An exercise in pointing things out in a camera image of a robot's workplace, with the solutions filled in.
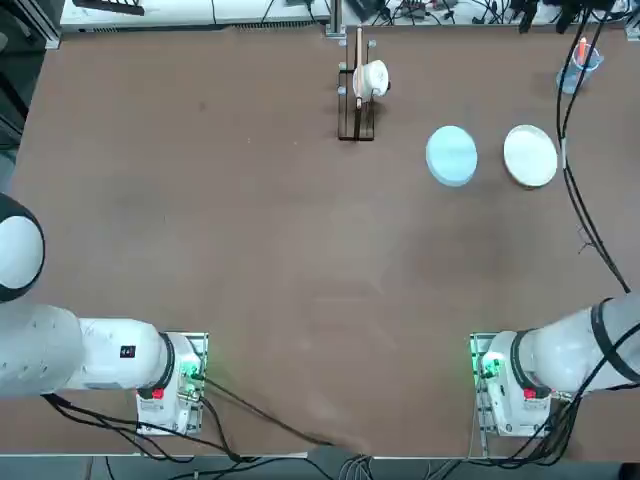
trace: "light blue plate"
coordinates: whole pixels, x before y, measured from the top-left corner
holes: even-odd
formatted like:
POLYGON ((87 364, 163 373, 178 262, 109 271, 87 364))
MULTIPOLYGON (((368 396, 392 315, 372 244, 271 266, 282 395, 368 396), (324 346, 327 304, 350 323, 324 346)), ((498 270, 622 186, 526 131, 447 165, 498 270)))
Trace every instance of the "light blue plate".
POLYGON ((433 176, 449 187, 461 187, 471 180, 478 165, 478 152, 471 135, 451 125, 431 135, 426 154, 433 176))

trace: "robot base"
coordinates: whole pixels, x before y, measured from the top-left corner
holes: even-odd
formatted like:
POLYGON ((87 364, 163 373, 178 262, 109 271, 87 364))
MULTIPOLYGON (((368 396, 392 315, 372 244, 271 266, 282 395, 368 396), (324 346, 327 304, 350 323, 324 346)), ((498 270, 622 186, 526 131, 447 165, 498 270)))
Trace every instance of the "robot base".
MULTIPOLYGON (((164 390, 154 390, 150 395, 144 391, 137 392, 138 421, 195 435, 202 428, 200 397, 204 394, 204 382, 193 380, 189 374, 205 376, 209 334, 166 333, 175 351, 171 380, 164 390)), ((150 427, 141 427, 138 432, 144 435, 171 435, 150 427)))
MULTIPOLYGON (((474 338, 486 340, 489 334, 472 335, 472 355, 477 358, 474 370, 477 371, 476 396, 478 408, 491 409, 494 428, 498 435, 514 437, 531 437, 547 418, 551 408, 551 397, 529 398, 516 382, 511 366, 511 343, 515 332, 500 332, 493 336, 485 351, 474 351, 474 338)), ((546 434, 542 430, 538 436, 546 434)))

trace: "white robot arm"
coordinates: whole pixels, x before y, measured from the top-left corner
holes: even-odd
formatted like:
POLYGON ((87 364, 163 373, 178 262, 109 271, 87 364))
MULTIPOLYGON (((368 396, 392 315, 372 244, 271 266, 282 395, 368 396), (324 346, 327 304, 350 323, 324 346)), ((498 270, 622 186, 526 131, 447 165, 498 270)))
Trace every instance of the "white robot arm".
POLYGON ((44 260, 36 218, 0 194, 0 397, 137 389, 141 422, 196 433, 202 385, 188 373, 204 374, 204 337, 158 333, 131 319, 78 319, 68 310, 20 299, 44 260))
MULTIPOLYGON (((500 332, 483 357, 498 433, 531 436, 552 393, 574 394, 612 346, 640 323, 640 295, 607 299, 546 327, 500 332)), ((640 384, 640 334, 610 355, 585 392, 640 384)))

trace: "table surface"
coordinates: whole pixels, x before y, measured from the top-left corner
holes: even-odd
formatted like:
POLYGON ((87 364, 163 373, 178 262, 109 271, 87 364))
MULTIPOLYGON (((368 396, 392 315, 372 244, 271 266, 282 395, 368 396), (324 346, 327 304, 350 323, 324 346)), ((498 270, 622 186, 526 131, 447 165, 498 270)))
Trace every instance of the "table surface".
MULTIPOLYGON (((469 334, 545 325, 620 289, 593 249, 579 254, 561 176, 525 191, 502 163, 513 126, 555 136, 554 76, 571 36, 426 30, 369 30, 393 88, 376 140, 359 145, 336 140, 343 51, 316 29, 65 41, 46 56, 14 178, 48 242, 30 298, 207 331, 219 381, 354 451, 466 455, 469 334), (459 189, 425 164, 429 135, 447 124, 479 154, 459 189)), ((569 152, 635 285, 640 51, 623 31, 599 46, 605 63, 576 102, 569 152)), ((640 460, 635 395, 583 402, 568 455, 640 460)), ((132 392, 67 396, 135 418, 132 392)), ((238 450, 308 449, 213 398, 238 450)), ((3 453, 133 451, 38 398, 3 400, 0 418, 3 453)), ((216 438, 210 419, 203 437, 216 438)))

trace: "clear plastic cup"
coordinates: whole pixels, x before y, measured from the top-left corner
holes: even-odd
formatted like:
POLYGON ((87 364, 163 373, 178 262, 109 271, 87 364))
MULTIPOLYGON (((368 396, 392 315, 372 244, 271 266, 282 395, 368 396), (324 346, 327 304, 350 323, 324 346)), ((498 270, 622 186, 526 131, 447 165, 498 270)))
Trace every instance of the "clear plastic cup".
MULTIPOLYGON (((598 49, 594 48, 593 53, 591 54, 591 58, 589 59, 589 65, 580 65, 580 62, 578 62, 578 48, 579 46, 576 46, 576 48, 573 49, 573 55, 571 55, 571 63, 569 63, 567 73, 564 77, 564 83, 562 84, 562 92, 569 95, 573 95, 573 93, 576 91, 576 87, 578 86, 578 79, 580 78, 582 70, 585 70, 584 78, 582 79, 582 84, 584 85, 587 80, 589 80, 589 77, 593 75, 593 72, 595 72, 596 69, 600 66, 602 60, 604 60, 604 57, 600 55, 598 49)), ((585 59, 587 56, 589 56, 590 49, 591 45, 587 44, 587 53, 585 55, 585 59)), ((562 68, 560 68, 558 75, 556 75, 556 85, 558 86, 558 88, 560 88, 560 78, 562 77, 563 68, 564 65, 562 66, 562 68)))

